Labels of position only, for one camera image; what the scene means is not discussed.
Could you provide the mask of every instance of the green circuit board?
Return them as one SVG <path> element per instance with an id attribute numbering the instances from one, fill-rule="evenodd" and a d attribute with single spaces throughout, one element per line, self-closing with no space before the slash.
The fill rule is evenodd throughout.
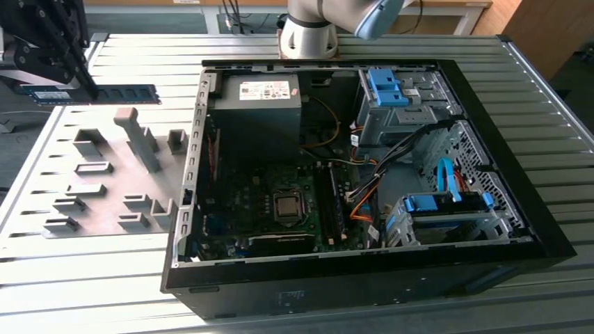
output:
<path id="1" fill-rule="evenodd" d="M 241 241 L 261 235 L 312 234 L 313 253 L 360 249 L 361 228 L 356 222 L 345 224 L 345 239 L 329 244 L 321 234 L 320 205 L 314 192 L 313 166 L 266 166 L 254 170 L 229 171 L 217 183 L 217 210 L 206 216 L 205 236 L 210 257 L 240 258 L 234 250 Z M 336 188 L 341 195 L 350 189 L 348 166 L 333 167 Z M 293 224 L 278 223 L 274 198 L 284 193 L 300 198 L 300 220 Z M 344 207 L 342 216 L 348 217 Z"/>

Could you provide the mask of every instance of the wooden cabinet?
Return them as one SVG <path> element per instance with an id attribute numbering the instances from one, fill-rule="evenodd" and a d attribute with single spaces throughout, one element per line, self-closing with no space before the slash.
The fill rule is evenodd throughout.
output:
<path id="1" fill-rule="evenodd" d="M 508 35 L 544 79 L 551 79 L 594 34 L 594 1 L 492 0 L 472 34 Z"/>

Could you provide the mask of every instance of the orange wire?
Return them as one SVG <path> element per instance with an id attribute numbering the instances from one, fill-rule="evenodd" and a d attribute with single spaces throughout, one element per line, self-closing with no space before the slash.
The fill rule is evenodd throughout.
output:
<path id="1" fill-rule="evenodd" d="M 356 219 L 358 221 L 368 221 L 369 223 L 373 221 L 370 217 L 366 216 L 352 216 L 350 219 Z"/>
<path id="2" fill-rule="evenodd" d="M 356 162 L 356 163 L 364 162 L 364 160 L 357 160 L 357 159 L 356 159 L 356 157 L 354 157 L 354 150 L 356 150 L 356 147 L 352 146 L 352 149 L 350 149 L 350 161 L 352 161 L 352 162 Z M 373 165 L 376 165 L 376 164 L 377 164 L 377 161 L 376 161 L 374 159 L 369 159 L 369 163 L 372 163 Z"/>
<path id="3" fill-rule="evenodd" d="M 360 202 L 356 204 L 354 208 L 350 211 L 349 219 L 354 219 L 356 211 L 360 209 L 360 206 L 362 205 L 364 201 L 368 199 L 373 191 L 377 189 L 378 183 L 369 189 L 369 191 L 364 194 L 362 198 L 360 199 Z"/>
<path id="4" fill-rule="evenodd" d="M 326 112 L 330 113 L 330 115 L 332 115 L 333 122 L 336 123 L 336 129 L 333 130 L 333 135 L 330 136 L 330 138 L 326 141 L 324 141 L 321 143 L 304 144 L 300 146 L 301 148 L 318 148 L 320 146 L 329 144 L 333 141 L 333 139 L 336 139 L 336 137 L 340 133 L 340 121 L 337 119 L 336 113 L 333 112 L 332 108 L 324 103 L 324 101 L 321 101 L 318 98 L 316 98 L 313 96 L 309 96 L 309 99 L 317 101 L 318 104 L 321 106 L 324 106 L 324 108 L 326 109 Z"/>
<path id="5" fill-rule="evenodd" d="M 453 172 L 453 176 L 455 176 L 455 179 L 457 180 L 457 186 L 460 187 L 460 190 L 468 191 L 469 189 L 465 185 L 464 178 L 461 177 L 461 175 L 457 171 Z"/>

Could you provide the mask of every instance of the floor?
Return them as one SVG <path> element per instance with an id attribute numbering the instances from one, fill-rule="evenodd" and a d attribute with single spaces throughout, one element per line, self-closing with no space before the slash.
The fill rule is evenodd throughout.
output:
<path id="1" fill-rule="evenodd" d="M 93 33 L 205 33 L 205 23 L 201 15 L 168 14 L 91 14 L 87 15 L 87 27 Z M 274 33 L 276 15 L 252 14 L 241 19 L 246 33 Z M 220 30 L 228 31 L 224 18 L 218 17 Z M 594 61 L 583 62 L 575 56 L 564 64 L 557 75 L 551 80 L 551 86 L 565 95 L 564 100 L 577 117 L 589 129 L 594 129 Z M 0 121 L 9 118 L 15 125 L 10 134 L 0 134 L 0 203 L 5 188 L 11 185 L 22 162 L 25 161 L 34 140 L 38 136 L 47 114 L 26 96 L 11 94 L 0 84 Z M 23 111 L 2 115 L 5 112 Z"/>

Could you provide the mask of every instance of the white label sticker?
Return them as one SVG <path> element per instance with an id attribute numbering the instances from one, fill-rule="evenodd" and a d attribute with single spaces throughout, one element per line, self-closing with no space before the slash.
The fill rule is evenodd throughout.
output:
<path id="1" fill-rule="evenodd" d="M 366 233 L 374 239 L 374 241 L 378 241 L 378 232 L 377 232 L 377 229 L 374 229 L 374 227 L 372 225 L 369 225 L 369 228 L 366 229 Z"/>
<path id="2" fill-rule="evenodd" d="M 358 136 L 356 134 L 350 135 L 350 145 L 358 147 Z"/>
<path id="3" fill-rule="evenodd" d="M 190 3 L 192 5 L 200 5 L 198 0 L 173 0 L 173 3 Z"/>
<path id="4" fill-rule="evenodd" d="M 402 89 L 401 91 L 402 91 L 404 95 L 420 95 L 418 91 L 414 88 L 412 88 L 412 89 Z"/>
<path id="5" fill-rule="evenodd" d="M 38 99 L 43 100 L 69 100 L 70 95 L 66 92 L 33 92 Z"/>
<path id="6" fill-rule="evenodd" d="M 238 85 L 238 99 L 288 100 L 288 81 L 245 81 Z"/>

